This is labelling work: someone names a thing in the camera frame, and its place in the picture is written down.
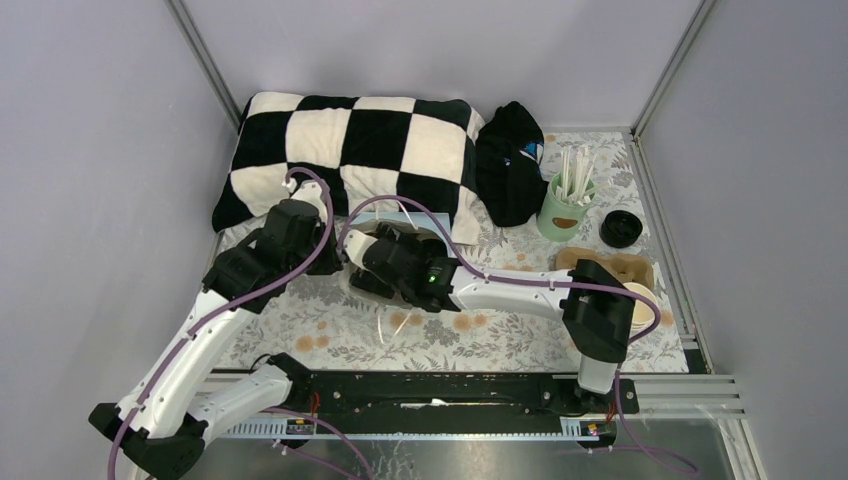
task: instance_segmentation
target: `black cloth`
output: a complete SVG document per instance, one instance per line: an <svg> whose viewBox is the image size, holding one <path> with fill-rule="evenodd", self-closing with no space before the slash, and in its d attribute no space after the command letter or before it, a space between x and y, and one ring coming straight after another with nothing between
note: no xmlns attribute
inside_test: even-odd
<svg viewBox="0 0 848 480"><path fill-rule="evenodd" d="M499 107L477 138L477 195L499 227L522 225L538 213L548 182L539 163L542 129L520 103Z"/></svg>

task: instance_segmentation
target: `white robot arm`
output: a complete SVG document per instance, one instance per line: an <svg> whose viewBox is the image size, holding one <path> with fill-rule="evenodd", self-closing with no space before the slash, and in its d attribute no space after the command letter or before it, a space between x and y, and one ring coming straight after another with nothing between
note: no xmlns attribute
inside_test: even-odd
<svg viewBox="0 0 848 480"><path fill-rule="evenodd" d="M197 322L234 298L257 291L300 264L315 249L323 232L327 210L317 184L304 184L291 199L269 212L263 228L252 232L231 250L220 254L203 280L194 308L150 372L117 403L99 404L89 422L104 436L115 439L119 427L136 410L121 440L124 453L159 480L182 477L200 458L209 442L232 426L268 407L287 404L303 392L297 390L297 372L283 371L270 362L245 379L208 397L195 398L200 384L238 333L261 313L285 286L219 313L203 328ZM615 366L626 355L633 301L621 295L568 288L554 282L572 279L602 285L621 285L593 262L572 271L499 272L463 268L456 259L421 248L415 238L404 237L386 225L374 234L351 231L343 250L358 268L351 285L386 298L399 296L410 305L435 312L494 308L529 313L564 321L583 353L578 383L590 394L610 391ZM328 242L318 260L306 271L326 275L341 268L335 241ZM534 285L489 281L489 276L509 277ZM539 281L549 286L540 286ZM179 342L184 347L173 356ZM153 373L167 364L147 400L137 405Z"/></svg>

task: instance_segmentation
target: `green cup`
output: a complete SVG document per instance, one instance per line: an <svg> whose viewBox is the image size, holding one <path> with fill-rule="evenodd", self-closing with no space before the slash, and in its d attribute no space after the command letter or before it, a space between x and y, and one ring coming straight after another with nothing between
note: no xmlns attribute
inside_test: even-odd
<svg viewBox="0 0 848 480"><path fill-rule="evenodd" d="M580 225L586 217L586 212L592 207L595 194L589 195L589 203L584 206L571 205L563 202L556 196L556 189L562 185L560 174L556 174L548 184L548 192L542 203L542 210L536 216L536 226L539 233L552 242L567 242L577 235ZM595 186L592 180L586 190Z"/></svg>

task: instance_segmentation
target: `floral tablecloth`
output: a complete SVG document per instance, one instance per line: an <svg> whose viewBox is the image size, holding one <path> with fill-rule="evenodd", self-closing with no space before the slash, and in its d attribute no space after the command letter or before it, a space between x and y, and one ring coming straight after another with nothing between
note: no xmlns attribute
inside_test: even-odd
<svg viewBox="0 0 848 480"><path fill-rule="evenodd" d="M623 369L686 372L651 232L646 228L639 241L624 250L606 246L598 236L598 227L611 210L625 209L644 219L622 135L547 135L542 173L548 179L556 173L554 159L563 147L584 144L598 153L595 180L610 179L614 188L599 194L574 239L567 244L551 243L539 234L535 218L520 227L495 227L478 200L473 210L482 227L479 243L465 247L464 254L472 262L493 268L537 271L552 269L554 256L565 246L591 248L602 254L623 251L651 259L663 321L651 335L630 347ZM219 251L234 246L264 221L264 217L256 218L226 230ZM345 293L338 275L294 280L241 332L217 368L247 368L261 354L280 352L289 352L310 368L328 369L569 372L579 366L580 353L562 322L494 310L428 314L385 307ZM403 328L395 335L401 324Z"/></svg>

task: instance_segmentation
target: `checkered pillow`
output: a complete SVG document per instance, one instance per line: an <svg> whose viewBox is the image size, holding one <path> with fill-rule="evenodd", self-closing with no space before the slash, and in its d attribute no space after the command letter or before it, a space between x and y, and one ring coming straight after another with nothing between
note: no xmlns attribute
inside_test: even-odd
<svg viewBox="0 0 848 480"><path fill-rule="evenodd" d="M259 93L245 109L212 226L220 231L267 213L288 196L289 167L301 166L327 182L339 215L375 195L402 195L448 213L454 241L474 244L474 141L482 126L461 100ZM380 211L398 210L380 203Z"/></svg>

